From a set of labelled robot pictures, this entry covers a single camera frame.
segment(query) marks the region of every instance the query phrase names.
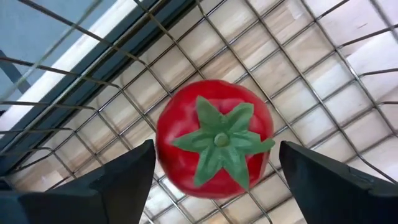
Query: tomato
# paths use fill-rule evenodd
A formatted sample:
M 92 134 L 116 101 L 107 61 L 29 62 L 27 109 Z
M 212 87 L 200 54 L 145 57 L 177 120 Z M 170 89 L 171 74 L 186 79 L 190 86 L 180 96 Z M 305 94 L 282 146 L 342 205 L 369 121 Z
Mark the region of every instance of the tomato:
M 203 80 L 178 91 L 157 122 L 158 160 L 194 197 L 226 198 L 261 178 L 275 144 L 266 104 L 247 88 Z

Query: wire grid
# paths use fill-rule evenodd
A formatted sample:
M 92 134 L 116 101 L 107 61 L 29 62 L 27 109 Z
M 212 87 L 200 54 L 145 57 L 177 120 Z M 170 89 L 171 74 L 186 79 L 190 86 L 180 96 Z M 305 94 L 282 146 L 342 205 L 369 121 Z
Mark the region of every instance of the wire grid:
M 148 118 L 148 113 L 151 112 L 154 108 L 156 108 L 159 103 L 164 100 L 166 97 L 172 97 L 173 94 L 175 93 L 176 89 L 178 89 L 180 86 L 182 86 L 186 81 L 188 81 L 191 77 L 193 77 L 195 74 L 199 74 L 199 76 L 202 77 L 202 79 L 206 79 L 206 76 L 204 76 L 204 74 L 202 73 L 201 69 L 209 64 L 210 61 L 212 61 L 215 57 L 217 57 L 218 55 L 220 55 L 221 53 L 223 53 L 226 50 L 229 50 L 234 58 L 239 62 L 240 66 L 242 66 L 245 70 L 245 74 L 243 74 L 239 79 L 237 79 L 235 81 L 235 83 L 240 83 L 241 81 L 243 81 L 246 77 L 249 77 L 255 84 L 256 86 L 260 89 L 260 91 L 262 92 L 262 94 L 266 97 L 266 102 L 265 103 L 269 103 L 277 112 L 277 114 L 282 118 L 283 122 L 285 123 L 285 126 L 283 128 L 280 128 L 279 130 L 277 130 L 274 133 L 274 136 L 277 136 L 278 134 L 280 134 L 282 131 L 289 129 L 293 135 L 298 139 L 298 141 L 305 146 L 304 141 L 300 138 L 300 136 L 296 133 L 296 131 L 294 130 L 294 128 L 292 127 L 293 124 L 295 124 L 297 121 L 299 121 L 301 118 L 303 118 L 305 115 L 309 114 L 311 111 L 315 110 L 318 107 L 321 107 L 324 112 L 328 115 L 328 117 L 332 120 L 333 124 L 336 127 L 336 130 L 333 131 L 332 133 L 330 133 L 328 136 L 324 137 L 323 139 L 317 141 L 316 143 L 307 146 L 310 149 L 315 149 L 318 146 L 320 146 L 323 142 L 327 141 L 328 139 L 330 139 L 331 137 L 333 137 L 334 135 L 336 135 L 337 133 L 341 133 L 345 139 L 345 141 L 351 146 L 352 150 L 355 152 L 355 156 L 348 159 L 345 162 L 349 162 L 352 161 L 355 158 L 360 158 L 365 164 L 367 164 L 369 167 L 371 167 L 372 169 L 374 169 L 375 171 L 377 171 L 378 173 L 380 173 L 381 175 L 383 175 L 385 178 L 389 179 L 391 182 L 393 183 L 397 183 L 396 180 L 394 180 L 392 177 L 389 177 L 387 174 L 383 173 L 381 170 L 379 170 L 377 167 L 375 167 L 374 165 L 372 165 L 370 162 L 368 162 L 363 156 L 362 154 L 368 150 L 370 150 L 373 147 L 376 147 L 377 145 L 383 143 L 386 139 L 389 139 L 392 136 L 398 137 L 397 131 L 394 129 L 393 125 L 391 124 L 391 122 L 387 119 L 387 116 L 384 114 L 384 112 L 381 110 L 380 106 L 381 105 L 396 105 L 398 104 L 398 102 L 391 102 L 391 101 L 385 101 L 385 102 L 376 102 L 376 100 L 373 98 L 373 96 L 370 94 L 370 92 L 368 91 L 368 89 L 365 87 L 364 83 L 361 81 L 361 77 L 364 76 L 368 76 L 368 75 L 377 75 L 380 73 L 386 73 L 386 72 L 396 72 L 398 71 L 398 68 L 392 68 L 392 69 L 388 69 L 388 70 L 378 70 L 378 71 L 373 71 L 373 72 L 368 72 L 368 73 L 363 73 L 363 74 L 357 74 L 356 71 L 354 70 L 354 68 L 349 64 L 347 58 L 341 53 L 341 49 L 345 46 L 357 43 L 359 41 L 362 41 L 364 39 L 368 39 L 370 37 L 374 37 L 375 35 L 379 35 L 381 33 L 384 32 L 391 32 L 395 41 L 398 43 L 398 35 L 397 35 L 397 31 L 395 30 L 395 28 L 398 28 L 398 24 L 392 24 L 392 22 L 388 19 L 388 17 L 386 16 L 386 13 L 383 11 L 382 7 L 379 5 L 379 3 L 376 0 L 369 0 L 369 2 L 374 6 L 376 12 L 379 14 L 380 18 L 382 19 L 382 21 L 385 23 L 386 27 L 385 29 L 373 32 L 371 34 L 365 35 L 363 37 L 359 37 L 357 39 L 351 40 L 349 42 L 346 42 L 342 45 L 336 45 L 331 37 L 329 36 L 329 34 L 326 32 L 325 28 L 322 26 L 322 24 L 319 22 L 319 20 L 322 17 L 325 17 L 327 14 L 333 12 L 334 10 L 338 9 L 339 7 L 341 7 L 342 5 L 346 4 L 349 0 L 344 0 L 341 1 L 340 3 L 338 3 L 337 5 L 333 6 L 332 8 L 330 8 L 329 10 L 327 10 L 326 12 L 324 12 L 323 14 L 321 14 L 318 17 L 315 17 L 313 11 L 309 8 L 308 4 L 305 2 L 305 0 L 301 0 L 304 8 L 307 10 L 307 12 L 311 15 L 313 21 L 311 23 L 309 23 L 307 26 L 305 26 L 302 30 L 298 31 L 294 36 L 292 36 L 291 38 L 289 38 L 286 42 L 281 43 L 276 37 L 275 35 L 271 32 L 270 28 L 268 27 L 268 25 L 263 21 L 264 18 L 266 18 L 273 10 L 275 10 L 276 8 L 278 8 L 283 2 L 285 2 L 285 0 L 280 0 L 278 1 L 275 5 L 273 5 L 269 10 L 267 10 L 264 14 L 259 14 L 255 8 L 253 7 L 253 5 L 248 1 L 248 0 L 242 0 L 244 1 L 247 6 L 250 8 L 250 10 L 252 11 L 252 13 L 257 17 L 257 20 L 255 22 L 253 22 L 252 24 L 250 24 L 246 29 L 244 29 L 240 34 L 238 34 L 235 38 L 233 38 L 230 41 L 227 41 L 226 38 L 222 35 L 222 33 L 217 29 L 217 27 L 214 25 L 214 23 L 209 19 L 209 16 L 215 12 L 221 5 L 223 5 L 227 0 L 223 0 L 221 1 L 219 4 L 217 4 L 217 6 L 215 6 L 209 13 L 205 13 L 201 3 L 199 0 L 196 0 L 196 4 L 197 7 L 199 8 L 201 14 L 202 14 L 202 18 L 196 23 L 194 24 L 191 28 L 189 28 L 188 31 L 186 31 L 180 38 L 178 38 L 177 40 L 174 39 L 174 37 L 169 33 L 169 31 L 167 29 L 165 29 L 165 27 L 163 27 L 163 25 L 155 18 L 155 16 L 153 15 L 153 10 L 152 9 L 147 9 L 144 7 L 144 5 L 137 1 L 134 0 L 136 2 L 136 4 L 138 5 L 138 7 L 140 7 L 142 10 L 144 10 L 145 17 L 150 18 L 153 22 L 155 22 L 155 24 L 163 31 L 163 33 L 165 35 L 167 35 L 173 42 L 173 44 L 167 48 L 163 53 L 161 53 L 153 62 L 151 62 L 150 64 L 146 64 L 144 61 L 142 61 L 141 59 L 139 59 L 138 57 L 130 54 L 129 52 L 120 49 L 118 47 L 118 42 L 116 43 L 110 43 L 107 40 L 104 40 L 103 38 L 97 36 L 96 34 L 82 28 L 80 26 L 81 22 L 84 21 L 84 19 L 95 9 L 95 7 L 101 2 L 101 0 L 96 0 L 93 2 L 93 4 L 86 10 L 85 15 L 77 22 L 71 22 L 69 20 L 67 20 L 66 18 L 63 18 L 59 15 L 57 15 L 56 13 L 46 9 L 43 6 L 40 6 L 30 0 L 19 0 L 21 3 L 30 6 L 31 8 L 38 10 L 50 17 L 52 17 L 53 19 L 56 19 L 66 25 L 70 26 L 70 29 L 68 31 L 66 31 L 66 33 L 63 35 L 63 37 L 53 45 L 53 47 L 48 50 L 45 55 L 38 60 L 35 63 L 32 62 L 26 62 L 23 60 L 19 60 L 17 58 L 7 58 L 7 57 L 2 57 L 0 58 L 0 60 L 6 61 L 6 62 L 10 62 L 10 63 L 16 63 L 19 65 L 26 65 L 26 66 L 30 66 L 30 69 L 23 75 L 23 77 L 16 83 L 15 86 L 13 86 L 10 90 L 7 90 L 6 94 L 3 96 L 0 96 L 0 103 L 4 104 L 4 105 L 25 105 L 25 106 L 42 106 L 44 107 L 44 111 L 38 115 L 38 117 L 36 117 L 36 119 L 34 119 L 29 125 L 28 127 L 26 127 L 24 130 L 13 130 L 13 131 L 0 131 L 0 134 L 11 134 L 11 133 L 18 133 L 18 135 L 12 140 L 12 142 L 10 142 L 10 144 L 8 144 L 4 149 L 1 150 L 0 152 L 0 156 L 6 156 L 6 155 L 11 155 L 12 152 L 9 152 L 10 149 L 12 149 L 15 145 L 15 143 L 17 143 L 19 140 L 21 140 L 21 138 L 23 136 L 25 136 L 26 134 L 29 133 L 52 133 L 52 132 L 59 132 L 59 131 L 68 131 L 71 132 L 71 134 L 69 135 L 69 137 L 67 137 L 61 144 L 59 144 L 56 148 L 52 149 L 49 147 L 36 147 L 36 148 L 32 148 L 29 149 L 30 152 L 34 152 L 34 151 L 41 151 L 41 150 L 45 150 L 45 151 L 49 151 L 50 153 L 30 164 L 24 165 L 24 166 L 20 166 L 18 168 L 16 168 L 12 173 L 16 173 L 16 172 L 20 172 L 44 159 L 46 159 L 49 156 L 54 155 L 55 158 L 61 163 L 62 166 L 64 166 L 65 170 L 67 170 L 67 172 L 69 173 L 69 176 L 64 178 L 63 180 L 61 180 L 60 182 L 56 183 L 55 185 L 53 185 L 51 188 L 49 189 L 53 189 L 56 188 L 57 186 L 59 186 L 60 184 L 62 184 L 65 180 L 69 179 L 69 178 L 74 178 L 76 179 L 76 173 L 82 169 L 85 165 L 87 165 L 90 161 L 92 160 L 96 160 L 97 162 L 99 162 L 99 164 L 103 165 L 103 162 L 98 158 L 98 154 L 104 152 L 105 150 L 107 150 L 107 148 L 110 147 L 110 145 L 112 145 L 112 143 L 114 143 L 115 141 L 119 140 L 122 145 L 126 148 L 127 151 L 131 150 L 131 146 L 129 145 L 129 143 L 123 138 L 123 134 L 131 127 L 133 127 L 135 124 L 137 124 L 139 121 L 144 120 L 149 127 L 155 132 L 155 126 L 152 123 L 152 121 L 150 121 L 150 119 Z M 206 21 L 211 28 L 217 33 L 217 35 L 221 38 L 221 40 L 223 41 L 223 43 L 225 44 L 225 46 L 220 49 L 219 51 L 217 51 L 217 53 L 215 53 L 213 56 L 211 56 L 205 63 L 203 63 L 202 65 L 196 65 L 195 62 L 188 56 L 188 54 L 184 51 L 184 49 L 180 46 L 179 42 L 185 37 L 187 36 L 194 28 L 196 28 L 200 23 Z M 242 58 L 238 55 L 238 53 L 232 48 L 232 44 L 239 39 L 239 37 L 241 37 L 242 35 L 244 35 L 246 32 L 248 32 L 251 28 L 253 28 L 256 24 L 260 24 L 266 31 L 267 33 L 271 36 L 272 40 L 277 44 L 278 48 L 276 50 L 274 50 L 271 54 L 269 54 L 267 57 L 265 57 L 264 59 L 262 59 L 258 64 L 256 64 L 255 66 L 253 66 L 252 68 L 249 68 L 245 65 L 245 63 L 243 62 Z M 330 52 L 329 54 L 327 54 L 326 56 L 324 56 L 323 58 L 321 58 L 319 61 L 317 61 L 315 64 L 313 64 L 312 66 L 308 67 L 304 72 L 301 72 L 300 69 L 298 68 L 298 66 L 295 64 L 295 62 L 292 60 L 292 57 L 288 54 L 288 52 L 285 49 L 285 46 L 289 43 L 291 43 L 291 41 L 293 41 L 295 38 L 297 38 L 300 34 L 302 34 L 303 32 L 305 32 L 306 30 L 308 30 L 309 28 L 313 27 L 313 26 L 318 26 L 322 32 L 322 34 L 327 38 L 327 40 L 329 41 L 329 43 L 333 46 L 333 51 Z M 71 73 L 68 71 L 64 71 L 64 70 L 60 70 L 57 68 L 52 68 L 52 67 L 47 67 L 47 66 L 43 66 L 41 65 L 41 63 L 54 51 L 54 49 L 64 40 L 66 39 L 66 37 L 73 31 L 73 30 L 78 30 L 80 32 L 82 32 L 83 34 L 86 34 L 98 41 L 100 41 L 102 44 L 105 44 L 109 47 L 108 51 L 111 50 L 116 50 L 121 52 L 122 54 L 124 54 L 125 56 L 133 59 L 134 61 L 138 61 L 141 64 L 143 64 L 143 66 L 145 66 L 145 69 L 138 74 L 138 76 L 136 78 L 133 78 L 133 80 L 131 80 L 126 86 L 119 86 L 119 85 L 115 85 L 113 83 L 108 83 L 108 82 L 104 82 L 102 80 L 97 80 L 94 78 L 89 78 L 86 77 L 87 74 L 89 74 L 91 72 L 91 69 L 93 67 L 96 67 L 96 65 L 92 65 L 85 73 L 83 74 L 76 74 L 76 73 Z M 181 51 L 181 53 L 186 57 L 186 59 L 190 62 L 190 64 L 193 66 L 193 68 L 195 69 L 195 71 L 193 73 L 191 73 L 187 78 L 185 78 L 181 83 L 179 83 L 176 87 L 172 88 L 172 89 L 168 89 L 166 87 L 166 85 L 161 81 L 161 79 L 157 76 L 157 74 L 151 69 L 151 66 L 153 66 L 163 55 L 165 55 L 169 50 L 171 50 L 173 47 L 177 47 L 179 49 L 179 51 Z M 296 78 L 294 78 L 292 81 L 288 82 L 288 84 L 286 84 L 285 86 L 283 86 L 280 90 L 278 90 L 277 92 L 275 92 L 273 95 L 268 95 L 265 90 L 263 89 L 263 87 L 260 85 L 259 81 L 255 78 L 255 76 L 252 74 L 253 71 L 255 71 L 256 68 L 258 68 L 259 66 L 261 66 L 263 63 L 265 63 L 266 61 L 268 61 L 273 55 L 275 55 L 276 53 L 282 53 L 282 55 L 289 61 L 290 65 L 294 68 L 294 70 L 297 72 L 298 76 Z M 309 73 L 311 70 L 313 70 L 317 65 L 321 64 L 322 62 L 324 62 L 325 60 L 327 60 L 328 58 L 337 55 L 342 62 L 344 63 L 344 65 L 346 66 L 346 68 L 349 70 L 350 74 L 352 75 L 353 79 L 346 83 L 345 85 L 339 87 L 337 90 L 335 90 L 334 92 L 330 93 L 328 96 L 321 98 L 320 95 L 315 91 L 314 87 L 312 87 L 312 84 L 307 80 L 306 78 L 306 74 Z M 47 71 L 51 71 L 51 72 L 57 72 L 57 73 L 61 73 L 64 75 L 71 75 L 71 76 L 75 76 L 78 77 L 76 79 L 76 81 L 74 81 L 59 97 L 57 97 L 53 102 L 51 103 L 31 103 L 31 102 L 20 102 L 20 101 L 7 101 L 7 97 L 10 95 L 10 93 L 12 93 L 17 86 L 22 83 L 31 73 L 33 70 L 35 69 L 42 69 L 42 70 L 47 70 Z M 132 100 L 125 92 L 125 90 L 135 81 L 137 80 L 137 78 L 139 78 L 144 72 L 148 71 L 156 80 L 157 82 L 159 82 L 159 85 L 165 90 L 165 92 L 167 93 L 165 96 L 163 96 L 160 100 L 158 100 L 154 105 L 152 105 L 149 109 L 145 110 L 145 111 L 141 111 L 141 109 L 136 105 L 136 103 L 134 102 L 134 100 Z M 99 85 L 106 85 L 106 86 L 111 86 L 114 88 L 118 89 L 118 93 L 115 94 L 108 102 L 106 102 L 103 106 L 101 106 L 99 109 L 95 109 L 93 107 L 90 106 L 77 106 L 77 105 L 63 105 L 60 104 L 59 101 L 68 94 L 68 92 L 70 90 L 73 89 L 73 87 L 75 85 L 77 85 L 80 81 L 86 81 L 86 82 L 93 82 L 93 83 L 97 83 Z M 279 111 L 279 109 L 276 107 L 273 99 L 280 95 L 284 90 L 286 90 L 288 87 L 292 86 L 294 83 L 298 82 L 299 80 L 303 81 L 306 85 L 306 87 L 311 91 L 311 94 L 317 99 L 318 103 L 311 107 L 309 110 L 306 110 L 305 112 L 303 112 L 302 114 L 300 114 L 297 118 L 295 118 L 293 121 L 288 122 L 287 119 L 285 118 L 285 116 Z M 369 98 L 369 100 L 371 101 L 371 103 L 373 104 L 373 106 L 371 108 L 369 108 L 368 110 L 362 112 L 361 114 L 355 116 L 353 119 L 349 120 L 348 122 L 346 122 L 345 124 L 341 125 L 337 122 L 337 119 L 332 115 L 331 111 L 326 107 L 325 102 L 330 99 L 331 97 L 335 96 L 336 94 L 338 94 L 339 92 L 343 91 L 345 88 L 347 88 L 348 86 L 350 86 L 352 83 L 358 83 L 358 85 L 361 87 L 362 91 L 365 92 L 366 96 Z M 111 125 L 110 123 L 103 117 L 103 115 L 101 114 L 101 111 L 103 111 L 117 96 L 119 96 L 120 94 L 122 94 L 123 97 L 125 97 L 128 102 L 134 107 L 134 109 L 136 111 L 138 111 L 138 113 L 140 114 L 140 117 L 137 118 L 135 121 L 133 121 L 131 124 L 129 124 L 126 128 L 124 128 L 122 131 L 117 132 Z M 71 128 L 59 128 L 59 127 L 54 127 L 52 129 L 34 129 L 33 127 L 40 121 L 41 118 L 43 118 L 52 108 L 66 108 L 66 109 L 76 109 L 76 110 L 92 110 L 93 114 L 77 129 L 71 129 Z M 367 147 L 365 150 L 363 150 L 361 153 L 359 153 L 358 149 L 356 148 L 356 146 L 353 144 L 353 142 L 350 140 L 350 138 L 348 137 L 348 135 L 345 133 L 344 128 L 349 126 L 350 124 L 354 123 L 355 121 L 361 119 L 362 117 L 366 116 L 367 114 L 369 114 L 370 112 L 372 112 L 373 110 L 376 110 L 382 120 L 385 122 L 385 124 L 389 127 L 389 129 L 391 130 L 391 134 L 386 136 L 385 138 L 379 140 L 378 142 L 375 142 L 372 146 Z M 112 131 L 112 133 L 114 134 L 114 137 L 112 138 L 112 140 L 110 140 L 108 143 L 106 143 L 99 151 L 94 152 L 94 150 L 91 149 L 91 147 L 89 147 L 89 145 L 87 145 L 87 143 L 80 137 L 79 135 L 79 131 L 85 126 L 87 125 L 94 117 L 99 117 L 100 120 L 102 120 L 102 122 Z M 69 141 L 72 137 L 76 137 L 77 140 L 79 140 L 82 145 L 84 145 L 84 147 L 86 148 L 86 150 L 91 154 L 91 157 L 86 160 L 84 163 L 82 163 L 80 166 L 77 167 L 77 169 L 75 170 L 71 170 L 71 168 L 69 168 L 66 163 L 59 157 L 57 156 L 56 151 L 59 150 L 67 141 Z M 283 183 L 286 185 L 287 188 L 289 188 L 289 186 L 287 185 L 285 179 L 283 178 L 281 172 L 281 168 L 277 169 L 276 166 L 270 161 L 269 162 L 270 166 L 273 169 L 273 173 L 271 175 L 278 175 L 279 178 L 281 179 L 281 181 L 283 181 Z M 261 181 L 257 184 L 259 185 L 260 183 L 264 182 L 267 178 L 269 178 L 271 175 L 267 175 L 265 177 L 263 177 L 261 179 Z M 182 198 L 175 200 L 174 196 L 165 188 L 164 184 L 162 183 L 162 181 L 165 179 L 165 176 L 162 177 L 157 177 L 156 175 L 154 176 L 154 183 L 153 186 L 159 186 L 159 188 L 167 195 L 167 197 L 169 198 L 169 200 L 171 201 L 171 206 L 167 207 L 166 209 L 162 210 L 161 212 L 159 212 L 158 214 L 155 214 L 153 217 L 150 216 L 146 211 L 144 211 L 143 215 L 146 217 L 146 220 L 149 223 L 154 223 L 156 221 L 156 219 L 158 219 L 160 216 L 162 216 L 163 214 L 165 214 L 166 212 L 168 212 L 169 210 L 171 210 L 172 208 L 176 208 L 182 215 L 183 217 L 189 222 L 189 223 L 203 223 L 204 221 L 206 221 L 207 219 L 209 219 L 210 217 L 212 217 L 213 215 L 220 213 L 222 214 L 222 216 L 224 216 L 225 220 L 228 223 L 232 223 L 230 217 L 223 211 L 224 208 L 226 208 L 228 205 L 232 204 L 233 202 L 237 201 L 239 198 L 243 197 L 244 195 L 239 195 L 235 198 L 232 198 L 230 200 L 228 200 L 227 202 L 223 203 L 222 205 L 218 205 L 214 200 L 212 200 L 213 205 L 216 207 L 216 209 L 214 209 L 212 212 L 206 214 L 204 217 L 201 217 L 199 220 L 195 221 L 193 220 L 193 218 L 190 216 L 190 214 L 184 212 L 183 209 L 181 209 L 180 204 L 186 200 L 188 198 L 188 196 L 184 195 Z M 279 207 L 280 205 L 282 205 L 286 200 L 290 199 L 291 196 L 289 198 L 287 198 L 286 200 L 278 203 L 277 205 L 273 206 L 271 209 L 266 210 L 265 208 L 263 208 L 261 206 L 261 204 L 259 203 L 258 199 L 251 193 L 251 191 L 247 191 L 246 194 L 248 194 L 250 196 L 250 198 L 253 200 L 253 202 L 258 206 L 259 210 L 262 212 L 262 214 L 255 218 L 254 220 L 252 220 L 252 223 L 254 223 L 255 221 L 266 217 L 269 221 L 269 223 L 273 223 L 273 221 L 271 220 L 270 216 L 268 215 L 268 213 L 270 212 L 270 210 L 273 210 L 277 207 Z

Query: green leaf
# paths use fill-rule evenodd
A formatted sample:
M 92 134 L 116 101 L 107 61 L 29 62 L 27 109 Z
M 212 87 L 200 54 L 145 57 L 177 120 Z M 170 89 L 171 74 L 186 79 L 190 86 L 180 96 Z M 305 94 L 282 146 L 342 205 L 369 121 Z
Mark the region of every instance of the green leaf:
M 216 175 L 222 167 L 222 163 L 219 158 L 220 151 L 213 147 L 207 147 L 201 152 L 197 170 L 195 172 L 195 186 L 202 186 Z
M 272 139 L 266 139 L 261 143 L 264 152 L 268 152 L 275 146 L 275 141 Z
M 243 151 L 245 155 L 270 151 L 275 144 L 275 141 L 272 139 L 261 142 L 259 134 L 247 130 L 231 134 L 230 141 L 231 145 L 237 150 Z
M 214 137 L 215 135 L 213 133 L 198 129 L 175 139 L 172 144 L 185 151 L 201 153 L 207 147 L 214 145 Z
M 242 188 L 249 190 L 249 171 L 244 154 L 233 146 L 220 150 L 223 156 L 223 167 Z
M 212 133 L 220 132 L 226 122 L 226 118 L 208 100 L 202 96 L 197 98 L 197 113 L 200 128 Z
M 253 113 L 254 106 L 251 103 L 241 103 L 235 106 L 234 109 L 226 115 L 229 132 L 233 133 L 236 131 L 248 130 Z

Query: black object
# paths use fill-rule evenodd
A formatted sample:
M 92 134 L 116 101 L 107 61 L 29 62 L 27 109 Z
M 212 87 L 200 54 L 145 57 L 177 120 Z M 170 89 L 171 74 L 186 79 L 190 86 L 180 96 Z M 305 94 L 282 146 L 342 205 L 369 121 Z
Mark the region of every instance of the black object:
M 0 192 L 0 223 L 139 223 L 154 169 L 154 143 L 147 140 L 57 189 Z
M 292 142 L 279 159 L 308 224 L 397 223 L 398 186 Z

